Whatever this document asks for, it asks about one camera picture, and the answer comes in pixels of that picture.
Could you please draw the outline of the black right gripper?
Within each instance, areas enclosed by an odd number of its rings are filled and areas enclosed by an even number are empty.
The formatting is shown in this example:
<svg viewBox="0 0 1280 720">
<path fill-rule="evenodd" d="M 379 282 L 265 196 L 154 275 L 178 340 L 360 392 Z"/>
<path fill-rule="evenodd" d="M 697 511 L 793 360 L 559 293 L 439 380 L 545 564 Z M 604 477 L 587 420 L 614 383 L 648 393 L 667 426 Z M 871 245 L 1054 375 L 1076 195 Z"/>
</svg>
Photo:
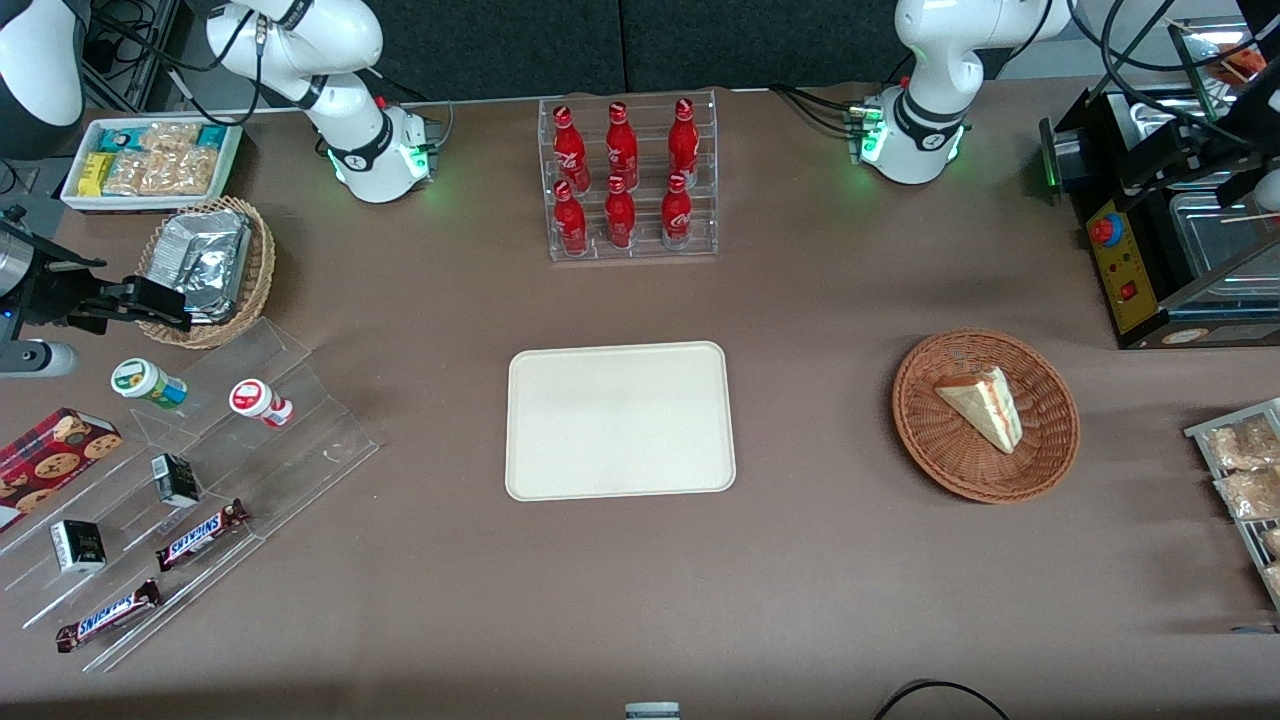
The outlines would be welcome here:
<svg viewBox="0 0 1280 720">
<path fill-rule="evenodd" d="M 100 258 L 82 258 L 18 225 L 4 225 L 3 320 L 14 327 L 70 327 L 96 336 L 108 333 L 110 320 L 191 329 L 182 292 L 142 275 L 105 284 L 93 275 L 105 265 Z"/>
</svg>

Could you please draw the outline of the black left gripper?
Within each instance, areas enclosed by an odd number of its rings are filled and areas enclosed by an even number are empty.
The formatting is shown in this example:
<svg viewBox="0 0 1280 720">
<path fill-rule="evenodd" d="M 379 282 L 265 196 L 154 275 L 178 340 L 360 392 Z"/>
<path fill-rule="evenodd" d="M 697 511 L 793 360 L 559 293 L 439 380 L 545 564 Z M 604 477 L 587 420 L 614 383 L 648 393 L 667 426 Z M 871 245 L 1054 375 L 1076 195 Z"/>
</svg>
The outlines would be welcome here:
<svg viewBox="0 0 1280 720">
<path fill-rule="evenodd" d="M 1084 96 L 1084 131 L 1057 129 L 1048 118 L 1038 124 L 1041 156 L 1055 193 L 1079 193 L 1097 181 L 1097 152 L 1117 156 L 1117 201 L 1142 199 L 1175 184 L 1215 174 L 1229 178 L 1215 190 L 1219 202 L 1249 195 L 1254 202 L 1277 201 L 1277 91 L 1245 91 L 1219 123 L 1183 114 L 1178 106 L 1156 108 L 1165 123 L 1132 147 L 1130 104 L 1123 94 Z"/>
</svg>

